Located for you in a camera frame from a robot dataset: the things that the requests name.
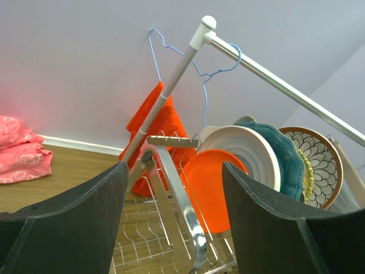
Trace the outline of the lime green plate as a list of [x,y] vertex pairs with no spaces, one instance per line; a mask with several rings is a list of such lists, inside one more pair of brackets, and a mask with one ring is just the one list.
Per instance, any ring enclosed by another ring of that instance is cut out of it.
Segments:
[[304,202],[306,204],[308,204],[310,201],[311,195],[313,193],[313,188],[314,188],[313,168],[310,164],[310,161],[306,157],[306,155],[299,148],[297,149],[297,151],[305,164],[305,175],[304,175],[304,180],[303,180],[305,189],[302,192],[302,194],[304,196]]

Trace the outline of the teal scalloped plate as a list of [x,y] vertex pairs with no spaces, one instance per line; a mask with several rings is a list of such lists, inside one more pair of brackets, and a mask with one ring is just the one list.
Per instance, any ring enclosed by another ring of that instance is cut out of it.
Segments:
[[270,144],[280,167],[280,193],[300,201],[305,188],[303,182],[305,164],[293,141],[270,124],[256,121],[235,122],[234,124],[256,131]]

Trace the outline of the white ringed grey plate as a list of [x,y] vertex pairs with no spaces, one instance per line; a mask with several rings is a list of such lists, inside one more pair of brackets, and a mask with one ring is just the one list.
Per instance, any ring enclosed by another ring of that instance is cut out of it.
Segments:
[[258,132],[242,126],[208,126],[199,133],[198,152],[227,151],[245,165],[254,180],[279,192],[281,171],[271,145]]

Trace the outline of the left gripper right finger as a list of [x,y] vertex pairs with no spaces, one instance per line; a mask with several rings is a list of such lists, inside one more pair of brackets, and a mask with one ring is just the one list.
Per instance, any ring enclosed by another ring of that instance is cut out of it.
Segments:
[[225,162],[222,179],[239,273],[363,273],[364,211],[293,200]]

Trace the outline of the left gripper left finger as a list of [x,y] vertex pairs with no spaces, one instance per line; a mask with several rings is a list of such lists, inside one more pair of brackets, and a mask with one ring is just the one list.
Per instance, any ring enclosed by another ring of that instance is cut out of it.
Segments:
[[14,213],[1,213],[1,273],[108,273],[129,168],[96,177]]

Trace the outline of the small floral brown-rim plate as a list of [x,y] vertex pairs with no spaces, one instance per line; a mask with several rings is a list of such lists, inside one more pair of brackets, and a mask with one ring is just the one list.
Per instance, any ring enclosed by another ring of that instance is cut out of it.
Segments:
[[328,209],[343,183],[343,164],[336,148],[325,136],[309,128],[292,126],[279,130],[306,155],[313,168],[314,188],[307,205]]

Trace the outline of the pale blue rectangular dish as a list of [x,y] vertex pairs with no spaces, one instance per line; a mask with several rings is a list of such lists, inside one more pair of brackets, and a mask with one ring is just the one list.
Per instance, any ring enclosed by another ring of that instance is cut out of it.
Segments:
[[237,119],[233,124],[235,126],[253,126],[257,124],[257,121],[253,116],[245,115]]

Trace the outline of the orange plate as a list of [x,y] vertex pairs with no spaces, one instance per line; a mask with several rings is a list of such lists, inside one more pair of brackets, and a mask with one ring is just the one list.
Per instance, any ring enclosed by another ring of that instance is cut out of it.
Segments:
[[232,153],[211,149],[193,156],[182,169],[180,179],[205,233],[230,229],[222,182],[224,162],[233,163],[245,174],[248,169]]

